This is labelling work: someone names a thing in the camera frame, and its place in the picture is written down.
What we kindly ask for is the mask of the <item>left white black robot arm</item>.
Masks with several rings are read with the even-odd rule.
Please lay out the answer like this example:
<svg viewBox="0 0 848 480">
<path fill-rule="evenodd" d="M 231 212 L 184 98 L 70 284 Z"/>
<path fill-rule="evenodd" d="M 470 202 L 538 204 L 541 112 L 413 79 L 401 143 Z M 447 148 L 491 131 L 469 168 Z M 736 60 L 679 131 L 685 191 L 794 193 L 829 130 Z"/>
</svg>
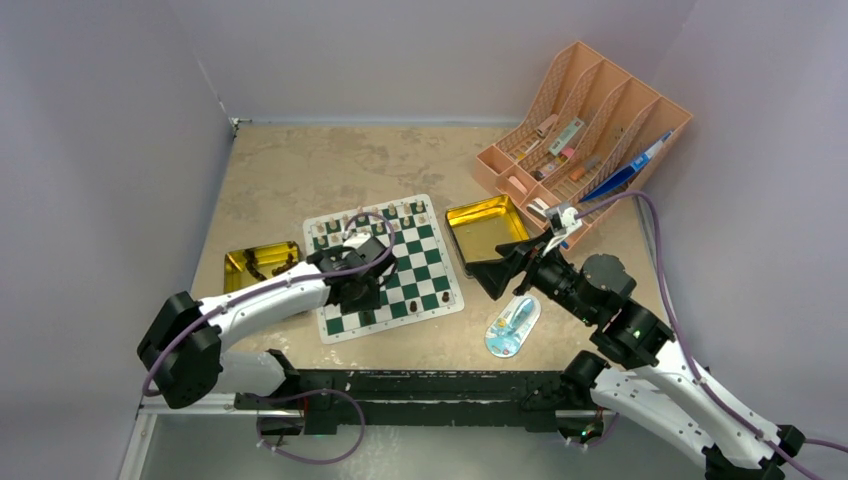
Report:
<svg viewBox="0 0 848 480">
<path fill-rule="evenodd" d="M 137 347 L 147 370 L 144 396 L 172 409 L 210 393 L 260 396 L 284 409 L 297 399 L 293 369 L 276 353 L 233 351 L 242 339 L 292 316 L 339 307 L 357 313 L 378 307 L 382 276 L 396 265 L 391 247 L 369 236 L 309 255 L 290 270 L 241 290 L 196 300 L 168 297 Z"/>
</svg>

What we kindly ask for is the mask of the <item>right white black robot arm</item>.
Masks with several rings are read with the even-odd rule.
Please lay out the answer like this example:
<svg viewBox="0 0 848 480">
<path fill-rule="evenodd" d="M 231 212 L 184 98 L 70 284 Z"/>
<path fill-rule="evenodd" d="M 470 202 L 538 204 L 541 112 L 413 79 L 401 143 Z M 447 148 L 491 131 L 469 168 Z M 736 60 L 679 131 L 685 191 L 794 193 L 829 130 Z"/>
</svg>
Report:
<svg viewBox="0 0 848 480">
<path fill-rule="evenodd" d="M 596 352 L 581 351 L 564 371 L 561 392 L 576 407 L 591 401 L 653 433 L 689 457 L 707 479 L 782 479 L 805 441 L 792 425 L 756 414 L 709 372 L 687 359 L 680 338 L 631 294 L 636 281 L 618 257 L 593 254 L 575 267 L 543 251 L 549 232 L 496 248 L 498 258 L 466 269 L 492 299 L 534 289 L 585 325 Z"/>
</svg>

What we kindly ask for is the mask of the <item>green white chess board mat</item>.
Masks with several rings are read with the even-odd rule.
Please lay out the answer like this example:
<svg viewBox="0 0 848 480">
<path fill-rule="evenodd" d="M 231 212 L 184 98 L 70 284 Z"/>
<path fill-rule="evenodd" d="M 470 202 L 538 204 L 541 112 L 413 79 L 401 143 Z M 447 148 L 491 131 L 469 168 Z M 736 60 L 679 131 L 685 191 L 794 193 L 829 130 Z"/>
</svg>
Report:
<svg viewBox="0 0 848 480">
<path fill-rule="evenodd" d="M 372 310 L 376 317 L 374 325 L 361 327 L 360 312 L 342 314 L 336 306 L 318 310 L 316 318 L 323 343 L 348 341 L 464 309 L 464 297 L 447 242 L 427 194 L 309 218 L 303 222 L 305 251 L 311 254 L 340 246 L 347 222 L 361 211 L 376 213 L 391 222 L 396 234 L 393 247 L 396 271 L 381 288 L 380 308 Z M 451 292 L 448 304 L 441 301 L 444 291 Z M 409 311 L 411 301 L 418 303 L 415 313 Z"/>
</svg>

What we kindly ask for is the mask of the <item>dark pieces in tray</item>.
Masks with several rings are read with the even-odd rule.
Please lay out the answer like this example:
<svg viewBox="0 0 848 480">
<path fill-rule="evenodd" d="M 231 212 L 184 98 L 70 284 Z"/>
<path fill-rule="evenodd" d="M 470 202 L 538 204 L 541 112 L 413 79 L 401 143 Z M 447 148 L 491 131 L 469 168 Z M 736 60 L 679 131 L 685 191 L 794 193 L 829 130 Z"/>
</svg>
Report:
<svg viewBox="0 0 848 480">
<path fill-rule="evenodd" d="M 300 260 L 293 253 L 260 258 L 255 251 L 246 250 L 245 271 L 256 281 L 265 281 L 291 270 Z"/>
</svg>

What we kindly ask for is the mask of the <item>right gold tin tray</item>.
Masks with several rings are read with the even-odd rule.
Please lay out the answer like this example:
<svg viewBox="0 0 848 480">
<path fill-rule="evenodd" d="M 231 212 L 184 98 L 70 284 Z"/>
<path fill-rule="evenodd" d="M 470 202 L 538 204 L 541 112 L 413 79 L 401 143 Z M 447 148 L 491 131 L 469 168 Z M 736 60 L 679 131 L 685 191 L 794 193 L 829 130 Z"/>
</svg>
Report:
<svg viewBox="0 0 848 480">
<path fill-rule="evenodd" d="M 496 259 L 498 245 L 529 239 L 528 230 L 508 195 L 449 208 L 445 224 L 467 278 L 472 277 L 469 263 Z"/>
</svg>

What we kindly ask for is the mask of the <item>gold tin tray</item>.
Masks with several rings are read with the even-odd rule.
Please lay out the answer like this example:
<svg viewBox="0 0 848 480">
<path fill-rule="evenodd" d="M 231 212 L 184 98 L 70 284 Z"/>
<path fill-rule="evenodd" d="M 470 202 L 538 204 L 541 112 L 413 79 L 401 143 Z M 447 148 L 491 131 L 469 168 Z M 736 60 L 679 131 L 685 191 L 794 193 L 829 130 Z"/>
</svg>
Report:
<svg viewBox="0 0 848 480">
<path fill-rule="evenodd" d="M 469 263 L 496 259 L 498 245 L 529 239 L 528 230 L 508 195 L 449 208 L 445 224 L 467 278 L 472 277 Z"/>
<path fill-rule="evenodd" d="M 223 292 L 232 293 L 291 270 L 302 259 L 294 241 L 234 250 L 224 255 Z"/>
</svg>

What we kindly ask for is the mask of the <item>blue packaged toy blister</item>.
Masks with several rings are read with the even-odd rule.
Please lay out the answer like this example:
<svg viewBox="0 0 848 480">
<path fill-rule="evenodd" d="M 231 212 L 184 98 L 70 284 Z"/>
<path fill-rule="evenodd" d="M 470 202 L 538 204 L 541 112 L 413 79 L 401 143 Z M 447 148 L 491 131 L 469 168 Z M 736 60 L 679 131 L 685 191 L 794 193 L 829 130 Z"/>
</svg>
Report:
<svg viewBox="0 0 848 480">
<path fill-rule="evenodd" d="M 489 325 L 484 345 L 497 358 L 515 356 L 541 316 L 541 303 L 531 294 L 515 296 Z"/>
</svg>

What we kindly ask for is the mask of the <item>left gold tin tray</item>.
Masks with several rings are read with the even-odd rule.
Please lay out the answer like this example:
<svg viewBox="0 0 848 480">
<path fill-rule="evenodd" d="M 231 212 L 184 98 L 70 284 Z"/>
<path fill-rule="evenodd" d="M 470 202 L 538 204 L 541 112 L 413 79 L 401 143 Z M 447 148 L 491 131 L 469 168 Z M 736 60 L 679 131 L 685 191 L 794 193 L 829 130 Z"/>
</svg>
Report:
<svg viewBox="0 0 848 480">
<path fill-rule="evenodd" d="M 234 250 L 224 255 L 223 292 L 232 293 L 291 270 L 302 259 L 294 241 Z"/>
</svg>

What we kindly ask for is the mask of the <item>peach plastic file organizer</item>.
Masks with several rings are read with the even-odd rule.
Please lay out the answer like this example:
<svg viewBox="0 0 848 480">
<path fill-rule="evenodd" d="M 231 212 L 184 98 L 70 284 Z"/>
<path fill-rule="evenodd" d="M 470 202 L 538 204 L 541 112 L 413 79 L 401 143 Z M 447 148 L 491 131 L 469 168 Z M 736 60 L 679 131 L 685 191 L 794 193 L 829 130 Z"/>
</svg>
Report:
<svg viewBox="0 0 848 480">
<path fill-rule="evenodd" d="M 585 122 L 576 141 L 559 156 L 548 147 L 574 118 Z M 551 62 L 524 120 L 476 157 L 474 179 L 494 195 L 508 195 L 528 226 L 543 228 L 531 205 L 568 202 L 586 212 L 583 227 L 565 250 L 599 230 L 613 206 L 605 199 L 641 189 L 680 139 L 692 114 L 583 42 L 559 52 Z M 579 200 L 618 168 L 674 133 L 658 155 L 634 178 L 594 200 Z"/>
</svg>

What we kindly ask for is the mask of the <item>teal white box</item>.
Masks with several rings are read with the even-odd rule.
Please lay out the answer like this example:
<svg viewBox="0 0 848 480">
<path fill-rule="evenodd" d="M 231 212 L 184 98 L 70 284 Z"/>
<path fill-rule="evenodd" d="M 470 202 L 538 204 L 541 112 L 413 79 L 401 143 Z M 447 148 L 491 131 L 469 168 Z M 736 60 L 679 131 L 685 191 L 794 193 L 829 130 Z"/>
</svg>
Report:
<svg viewBox="0 0 848 480">
<path fill-rule="evenodd" d="M 582 119 L 574 117 L 550 144 L 548 152 L 553 156 L 561 155 L 564 149 L 578 139 L 584 126 Z"/>
</svg>

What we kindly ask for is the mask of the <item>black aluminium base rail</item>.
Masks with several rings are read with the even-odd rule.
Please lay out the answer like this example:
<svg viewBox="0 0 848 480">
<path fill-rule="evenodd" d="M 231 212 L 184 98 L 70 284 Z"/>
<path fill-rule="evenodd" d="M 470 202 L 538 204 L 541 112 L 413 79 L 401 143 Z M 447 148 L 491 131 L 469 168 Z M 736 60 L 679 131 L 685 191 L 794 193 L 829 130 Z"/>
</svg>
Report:
<svg viewBox="0 0 848 480">
<path fill-rule="evenodd" d="M 181 414 L 260 415 L 265 435 L 285 420 L 307 435 L 341 426 L 516 427 L 582 442 L 609 432 L 611 410 L 590 398 L 581 375 L 562 371 L 301 369 L 272 394 L 240 387 L 205 396 L 193 385 Z"/>
</svg>

